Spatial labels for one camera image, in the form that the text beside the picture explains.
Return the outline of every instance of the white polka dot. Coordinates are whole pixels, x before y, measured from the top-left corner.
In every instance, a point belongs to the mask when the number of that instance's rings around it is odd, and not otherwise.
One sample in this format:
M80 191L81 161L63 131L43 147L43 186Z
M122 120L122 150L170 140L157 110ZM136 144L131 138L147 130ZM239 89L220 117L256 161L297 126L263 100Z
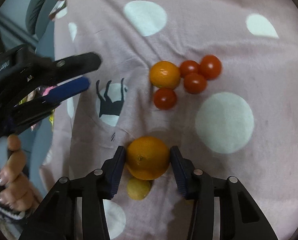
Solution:
M148 1L132 1L125 5L124 15L142 36L153 35L167 23L167 14L158 4Z
M77 25L75 23L68 23L68 29L70 32L71 40L74 41L77 35Z
M279 38L270 21L263 15L252 13L245 21L248 30L255 36Z
M126 226L126 215L118 204L110 200L104 199L104 208L110 239L116 238Z
M74 107L73 107L73 98L67 99L67 113L70 116L70 118L73 118L74 114Z
M56 18L57 19L60 19L62 17L64 17L68 12L68 9L67 7L63 8L61 11L59 11L57 14L56 14Z
M210 96L196 115L196 132L207 147L218 153L233 153L251 138L254 117L240 96L222 92Z
M100 95L104 97L105 94L105 88L100 90ZM124 100L126 100L126 90L128 90L128 87L123 85L123 94L124 94ZM108 97L110 98L111 102L116 102L120 101L122 99L121 97L121 84L120 83L113 83L110 84L109 90L108 90ZM100 114L100 99L96 99L96 111L99 116ZM103 121L104 123L115 127L118 123L119 115L113 115L113 114L102 114L100 117L100 120Z

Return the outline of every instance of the orange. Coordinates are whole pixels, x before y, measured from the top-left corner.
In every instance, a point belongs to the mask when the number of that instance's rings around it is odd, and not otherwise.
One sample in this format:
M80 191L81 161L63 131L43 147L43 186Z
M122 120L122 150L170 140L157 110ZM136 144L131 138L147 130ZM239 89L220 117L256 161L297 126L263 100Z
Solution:
M127 148L126 167L137 179L153 180L169 167L170 152L163 141L152 136L134 140Z
M180 69L171 62L160 61L150 69L150 81L158 88L175 89L180 83Z

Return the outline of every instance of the human hand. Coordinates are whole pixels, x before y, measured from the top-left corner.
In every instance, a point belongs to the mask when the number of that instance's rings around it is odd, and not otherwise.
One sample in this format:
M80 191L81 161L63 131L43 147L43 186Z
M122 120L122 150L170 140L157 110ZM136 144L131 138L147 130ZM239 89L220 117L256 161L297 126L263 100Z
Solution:
M0 203L9 205L16 211L26 211L34 202L31 183L22 173L26 156L20 149L21 142L17 135L10 135L7 144L13 153L0 171L0 186L6 186L6 189L0 192Z

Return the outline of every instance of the fingernail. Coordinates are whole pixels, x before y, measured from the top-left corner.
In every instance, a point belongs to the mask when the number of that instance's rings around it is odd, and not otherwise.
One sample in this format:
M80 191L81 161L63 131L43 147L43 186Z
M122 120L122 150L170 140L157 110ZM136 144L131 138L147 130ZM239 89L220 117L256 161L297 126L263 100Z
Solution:
M6 176L6 173L5 172L1 172L0 173L0 186L6 185L7 182L8 182L8 178Z
M1 204L6 204L7 203L7 198L4 193L0 193L0 203Z

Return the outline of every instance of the screw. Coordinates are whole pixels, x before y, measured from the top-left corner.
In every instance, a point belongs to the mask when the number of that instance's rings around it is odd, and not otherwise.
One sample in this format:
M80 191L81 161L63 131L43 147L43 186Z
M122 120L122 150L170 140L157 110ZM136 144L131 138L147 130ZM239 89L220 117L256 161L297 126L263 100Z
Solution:
M238 179L236 177L230 177L229 180L232 182L232 183L237 183L238 182Z
M66 62L64 60L61 60L57 63L57 67L62 67L64 64L66 64Z
M103 173L102 169L96 169L93 171L93 174L95 174L97 176L101 175L102 173Z
M193 171L193 173L199 176L199 175L202 175L203 174L203 171L201 171L200 169L195 169Z
M59 182L61 183L61 184L64 184L64 183L66 183L68 181L68 178L66 178L66 177L61 177L60 179L59 179Z

